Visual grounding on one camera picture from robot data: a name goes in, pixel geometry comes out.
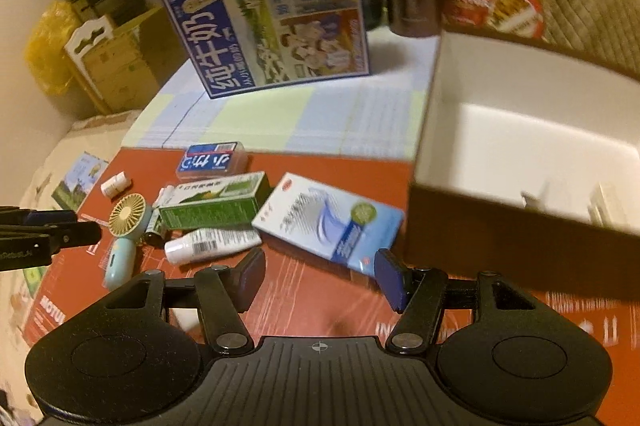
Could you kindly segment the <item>beige quilted chair cover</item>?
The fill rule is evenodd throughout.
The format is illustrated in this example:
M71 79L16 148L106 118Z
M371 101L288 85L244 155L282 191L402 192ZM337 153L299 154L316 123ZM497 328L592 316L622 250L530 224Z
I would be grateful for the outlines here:
M539 0L544 39L639 72L639 0Z

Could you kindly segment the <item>white comb rack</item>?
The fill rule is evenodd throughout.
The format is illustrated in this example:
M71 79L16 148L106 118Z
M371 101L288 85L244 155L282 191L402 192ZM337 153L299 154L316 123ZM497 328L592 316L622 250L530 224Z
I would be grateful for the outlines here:
M613 185L598 183L591 192L588 213L594 225L608 229L628 225L622 203Z

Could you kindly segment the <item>red Motul cardboard sheet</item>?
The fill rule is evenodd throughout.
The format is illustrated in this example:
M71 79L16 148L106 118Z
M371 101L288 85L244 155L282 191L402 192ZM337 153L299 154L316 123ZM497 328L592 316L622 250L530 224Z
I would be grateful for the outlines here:
M176 183L175 169L181 157L178 150L122 148L104 175L126 173L132 189L153 201L160 188ZM266 172L270 183L277 183L284 173L291 172L398 209L407 206L411 166L404 161L258 153L250 159L250 167ZM95 246L55 255L24 326L23 337L28 345L34 345L44 334L105 295L104 267L112 242L112 235L105 232ZM254 337L386 338L398 319L384 297L362 282L343 279L277 251L268 250L266 258L265 282L252 309L244 316ZM554 294L539 297L591 332L612 358L613 382L600 407L600 420L607 425L638 424L638 305Z

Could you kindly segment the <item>yellow plastic bag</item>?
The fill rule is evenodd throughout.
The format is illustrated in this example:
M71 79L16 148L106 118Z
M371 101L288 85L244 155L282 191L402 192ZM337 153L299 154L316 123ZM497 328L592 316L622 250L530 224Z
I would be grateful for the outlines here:
M65 45L79 27L80 20L72 4L54 1L32 29L24 58L29 72L44 94L63 96L70 89L73 73L68 65Z

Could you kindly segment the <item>white ointment tube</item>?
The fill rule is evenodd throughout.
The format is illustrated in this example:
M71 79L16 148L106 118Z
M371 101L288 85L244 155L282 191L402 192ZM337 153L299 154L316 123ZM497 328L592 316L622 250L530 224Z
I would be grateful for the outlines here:
M182 266L242 253L261 244L259 233L253 229L202 228L168 241L164 251L172 265Z

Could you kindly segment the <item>yellow cardboard box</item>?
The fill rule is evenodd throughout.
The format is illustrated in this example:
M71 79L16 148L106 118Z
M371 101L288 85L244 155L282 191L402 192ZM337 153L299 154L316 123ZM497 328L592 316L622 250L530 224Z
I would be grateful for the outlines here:
M89 20L70 36L64 53L102 114L144 108L188 59L163 7L119 27L107 16Z

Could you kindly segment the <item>teal handheld mini fan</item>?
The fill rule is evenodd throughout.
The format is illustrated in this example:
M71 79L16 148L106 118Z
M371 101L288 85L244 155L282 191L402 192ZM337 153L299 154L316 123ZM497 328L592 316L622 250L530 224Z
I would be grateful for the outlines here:
M137 246L148 227L152 209L140 193L120 199L108 217L108 230L114 241L108 253L103 284L112 291L128 282L134 273Z

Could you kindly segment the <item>blue white medicine box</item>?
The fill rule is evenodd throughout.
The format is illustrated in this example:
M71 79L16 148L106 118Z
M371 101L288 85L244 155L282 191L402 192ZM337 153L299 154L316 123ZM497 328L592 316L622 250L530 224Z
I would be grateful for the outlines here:
M346 277L374 277L378 250L393 245L401 209L286 173L253 219L271 246L318 259Z

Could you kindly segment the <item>small white pill bottle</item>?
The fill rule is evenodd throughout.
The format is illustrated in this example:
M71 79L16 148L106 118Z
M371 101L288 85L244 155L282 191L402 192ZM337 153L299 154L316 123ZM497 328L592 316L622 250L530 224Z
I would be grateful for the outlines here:
M125 172L119 172L101 183L100 189L105 198L114 200L127 191L132 184Z

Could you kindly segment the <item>pastel checked tablecloth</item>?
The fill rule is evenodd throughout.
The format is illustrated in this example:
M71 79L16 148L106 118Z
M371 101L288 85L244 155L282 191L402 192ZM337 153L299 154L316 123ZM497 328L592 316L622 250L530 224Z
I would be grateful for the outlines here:
M186 149L239 141L262 152L409 161L431 83L437 38L368 37L371 75L209 98L185 62L122 139L126 148Z

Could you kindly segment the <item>small spray bottle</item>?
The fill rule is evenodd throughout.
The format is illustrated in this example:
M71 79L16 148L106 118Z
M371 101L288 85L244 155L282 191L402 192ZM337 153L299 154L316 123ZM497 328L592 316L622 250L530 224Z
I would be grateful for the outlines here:
M160 216L160 207L171 198L174 191L175 186L163 187L158 191L157 197L152 204L150 220L145 228L142 240L144 244L153 246L154 249L162 249L167 241L169 230Z

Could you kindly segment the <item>blue milk carton box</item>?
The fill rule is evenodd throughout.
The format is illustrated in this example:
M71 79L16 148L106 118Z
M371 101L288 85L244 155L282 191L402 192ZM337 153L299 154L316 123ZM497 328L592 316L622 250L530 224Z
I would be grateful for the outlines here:
M209 98L370 72L362 0L162 0Z

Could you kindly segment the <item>green white spray box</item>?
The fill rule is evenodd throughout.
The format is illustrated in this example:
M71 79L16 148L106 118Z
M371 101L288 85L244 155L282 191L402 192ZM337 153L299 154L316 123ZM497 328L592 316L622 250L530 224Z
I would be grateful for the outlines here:
M160 203L170 230L249 226L271 192L265 172L180 183Z

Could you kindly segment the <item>brown open storage box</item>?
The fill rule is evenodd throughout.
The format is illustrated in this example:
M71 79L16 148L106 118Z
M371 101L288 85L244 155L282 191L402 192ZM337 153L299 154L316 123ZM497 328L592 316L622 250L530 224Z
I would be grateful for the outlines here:
M592 223L615 187L628 225ZM547 190L544 212L521 192ZM639 78L582 53L475 28L437 46L409 185L405 256L540 291L639 296Z

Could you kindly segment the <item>blue clear plastic case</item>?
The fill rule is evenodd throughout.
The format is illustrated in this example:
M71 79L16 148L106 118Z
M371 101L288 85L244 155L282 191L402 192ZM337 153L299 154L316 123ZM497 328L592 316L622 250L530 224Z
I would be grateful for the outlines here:
M189 181L239 175L247 163L247 152L239 141L200 143L184 151L176 176Z

